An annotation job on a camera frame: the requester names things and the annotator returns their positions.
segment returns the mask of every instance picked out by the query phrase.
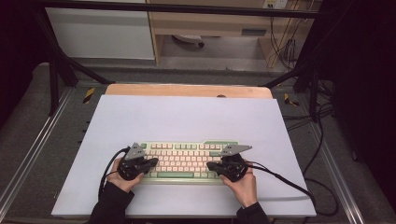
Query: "person's left hand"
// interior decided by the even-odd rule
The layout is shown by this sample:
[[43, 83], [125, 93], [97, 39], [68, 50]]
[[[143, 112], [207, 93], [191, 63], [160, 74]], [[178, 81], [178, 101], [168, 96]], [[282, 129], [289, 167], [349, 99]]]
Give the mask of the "person's left hand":
[[107, 176], [107, 181], [110, 183], [113, 183], [115, 186], [119, 187], [125, 192], [129, 192], [135, 185], [137, 185], [140, 180], [143, 178], [145, 174], [140, 174], [138, 175], [135, 179], [133, 180], [125, 180], [123, 179], [120, 174], [117, 172], [117, 168], [119, 167], [121, 158], [115, 159], [113, 163], [113, 167], [111, 168], [111, 175]]

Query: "keyboard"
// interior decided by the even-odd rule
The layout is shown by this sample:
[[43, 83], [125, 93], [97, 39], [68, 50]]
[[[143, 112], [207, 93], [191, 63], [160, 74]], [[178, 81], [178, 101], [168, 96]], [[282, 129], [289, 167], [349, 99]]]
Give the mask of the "keyboard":
[[146, 159], [158, 158], [156, 167], [142, 179], [142, 184], [222, 184], [216, 172], [206, 167], [208, 161], [220, 161], [219, 153], [236, 141], [142, 142]]

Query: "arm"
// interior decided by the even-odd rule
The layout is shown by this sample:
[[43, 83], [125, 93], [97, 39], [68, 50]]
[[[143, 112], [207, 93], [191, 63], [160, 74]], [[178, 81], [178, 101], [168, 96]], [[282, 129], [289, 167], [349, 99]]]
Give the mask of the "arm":
[[143, 174], [131, 181], [124, 180], [117, 173], [120, 159], [114, 160], [111, 169], [111, 175], [107, 177], [105, 189], [99, 199], [99, 202], [92, 210], [88, 224], [101, 223], [123, 223], [125, 219], [125, 209], [131, 202], [134, 194], [131, 189], [140, 182]]
[[236, 212], [241, 224], [269, 224], [268, 217], [257, 200], [256, 176], [251, 168], [248, 168], [245, 176], [236, 182], [231, 182], [224, 175], [220, 178], [243, 206]]

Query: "gray carpet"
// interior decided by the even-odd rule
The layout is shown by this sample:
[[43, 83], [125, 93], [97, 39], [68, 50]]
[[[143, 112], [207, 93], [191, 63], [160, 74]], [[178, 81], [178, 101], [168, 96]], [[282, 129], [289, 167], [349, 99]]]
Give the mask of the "gray carpet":
[[[99, 69], [96, 71], [103, 77], [120, 82], [154, 82], [154, 83], [189, 83], [189, 84], [221, 84], [257, 86], [271, 80], [269, 76], [258, 72], [221, 72], [221, 71], [184, 71], [162, 69]], [[90, 81], [79, 75], [80, 79]], [[96, 86], [90, 102], [82, 103], [88, 84], [74, 89], [61, 118], [51, 133], [46, 145], [18, 196], [7, 212], [7, 218], [44, 218], [60, 223], [59, 218], [50, 215], [56, 202], [55, 195], [60, 192], [68, 171], [78, 152], [79, 141], [84, 137], [84, 130], [89, 127], [89, 121], [97, 105], [99, 97], [106, 86]], [[278, 100], [283, 115], [299, 116], [304, 111], [299, 106], [284, 104], [284, 92], [294, 97], [291, 90], [293, 80], [288, 80], [280, 87], [273, 89], [273, 95]], [[48, 71], [46, 67], [35, 70], [34, 81], [19, 106], [6, 125], [0, 130], [0, 155], [3, 172], [0, 174], [0, 189], [3, 191], [17, 170], [30, 145], [33, 144], [39, 130], [44, 125], [50, 111], [50, 92]], [[389, 207], [378, 185], [375, 183], [364, 163], [351, 159], [347, 141], [339, 127], [337, 118], [323, 119], [325, 139], [340, 166], [346, 182], [366, 223], [396, 223], [394, 211]], [[317, 148], [317, 143], [308, 125], [290, 131], [290, 140], [294, 147], [298, 162], [305, 168]], [[314, 178], [333, 189], [332, 181], [322, 158], [318, 155], [307, 172], [306, 177]], [[317, 209], [327, 213], [334, 209], [332, 196], [327, 190], [308, 182], [308, 187], [318, 201]], [[317, 216], [308, 220], [310, 223], [348, 223], [346, 213], [340, 204], [339, 211], [332, 217]], [[301, 220], [280, 219], [276, 223], [301, 223]]]

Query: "black fabric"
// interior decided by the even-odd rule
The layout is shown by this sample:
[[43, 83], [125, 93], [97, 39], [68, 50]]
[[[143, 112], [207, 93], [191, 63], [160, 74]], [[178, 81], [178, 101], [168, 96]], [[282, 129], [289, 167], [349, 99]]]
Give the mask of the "black fabric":
[[240, 224], [269, 224], [267, 215], [259, 203], [254, 203], [247, 208], [240, 208], [236, 215]]
[[0, 1], [0, 127], [29, 87], [32, 71], [47, 61], [43, 35], [20, 2]]
[[107, 182], [87, 224], [124, 223], [125, 209], [133, 197], [134, 194], [131, 191], [126, 193]]

